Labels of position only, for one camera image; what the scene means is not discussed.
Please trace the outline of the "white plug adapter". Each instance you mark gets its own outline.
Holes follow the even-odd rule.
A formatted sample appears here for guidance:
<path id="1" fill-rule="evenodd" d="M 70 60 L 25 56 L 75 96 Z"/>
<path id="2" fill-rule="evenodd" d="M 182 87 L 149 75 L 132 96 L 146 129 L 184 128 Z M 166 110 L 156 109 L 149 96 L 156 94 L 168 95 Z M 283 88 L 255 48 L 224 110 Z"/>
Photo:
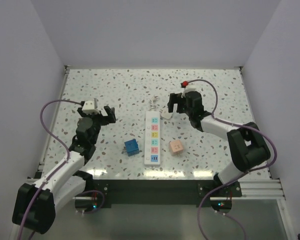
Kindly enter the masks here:
<path id="1" fill-rule="evenodd" d="M 162 112 L 161 112 L 161 117 L 162 117 L 163 119 L 169 120 L 169 119 L 172 118 L 172 116 L 173 116 L 173 113 L 172 113 L 172 112 L 166 112 L 166 111 L 162 111 Z"/>

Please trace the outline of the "blue cube socket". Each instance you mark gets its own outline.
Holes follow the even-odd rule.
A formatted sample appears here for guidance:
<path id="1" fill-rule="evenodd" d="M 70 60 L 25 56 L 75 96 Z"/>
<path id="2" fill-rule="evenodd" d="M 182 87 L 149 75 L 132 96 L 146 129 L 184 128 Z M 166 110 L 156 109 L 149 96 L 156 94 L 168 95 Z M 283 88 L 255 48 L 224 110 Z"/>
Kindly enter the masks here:
<path id="1" fill-rule="evenodd" d="M 135 156 L 140 153 L 140 148 L 138 142 L 135 138 L 125 141 L 123 150 L 129 157 Z"/>

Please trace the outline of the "white power strip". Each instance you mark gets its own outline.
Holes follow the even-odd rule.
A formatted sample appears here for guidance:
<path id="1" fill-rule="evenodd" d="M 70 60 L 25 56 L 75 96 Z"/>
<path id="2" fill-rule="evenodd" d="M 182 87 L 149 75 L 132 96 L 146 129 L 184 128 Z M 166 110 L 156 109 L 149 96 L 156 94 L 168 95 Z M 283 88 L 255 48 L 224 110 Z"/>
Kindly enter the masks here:
<path id="1" fill-rule="evenodd" d="M 145 113 L 144 164 L 159 166 L 161 164 L 161 128 L 160 112 L 151 110 Z"/>

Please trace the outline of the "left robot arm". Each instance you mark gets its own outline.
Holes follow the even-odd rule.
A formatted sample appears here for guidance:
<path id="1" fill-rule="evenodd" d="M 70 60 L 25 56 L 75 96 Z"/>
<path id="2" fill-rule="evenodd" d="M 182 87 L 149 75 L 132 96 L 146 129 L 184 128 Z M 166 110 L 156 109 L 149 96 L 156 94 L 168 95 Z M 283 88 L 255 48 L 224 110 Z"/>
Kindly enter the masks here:
<path id="1" fill-rule="evenodd" d="M 81 169 L 96 150 L 101 127 L 116 122 L 115 108 L 105 106 L 104 110 L 106 115 L 91 101 L 82 102 L 77 110 L 81 118 L 63 159 L 46 175 L 18 189 L 12 214 L 14 224 L 45 234 L 59 209 L 76 195 L 89 196 L 93 192 L 92 175 Z"/>

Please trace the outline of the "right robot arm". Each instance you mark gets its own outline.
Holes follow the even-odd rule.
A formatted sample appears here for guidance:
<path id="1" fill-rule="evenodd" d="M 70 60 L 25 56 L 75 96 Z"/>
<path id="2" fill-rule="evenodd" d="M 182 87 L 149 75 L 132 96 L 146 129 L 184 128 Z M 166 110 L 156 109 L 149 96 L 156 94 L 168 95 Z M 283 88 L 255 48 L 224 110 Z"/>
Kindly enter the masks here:
<path id="1" fill-rule="evenodd" d="M 254 122 L 240 125 L 216 119 L 205 110 L 202 95 L 197 91 L 171 93 L 167 103 L 169 113 L 173 112 L 174 105 L 177 105 L 178 114 L 188 116 L 194 129 L 228 142 L 231 162 L 213 176 L 211 186 L 205 190 L 213 190 L 217 196 L 223 197 L 231 190 L 230 183 L 237 182 L 248 171 L 270 159 L 270 150 Z"/>

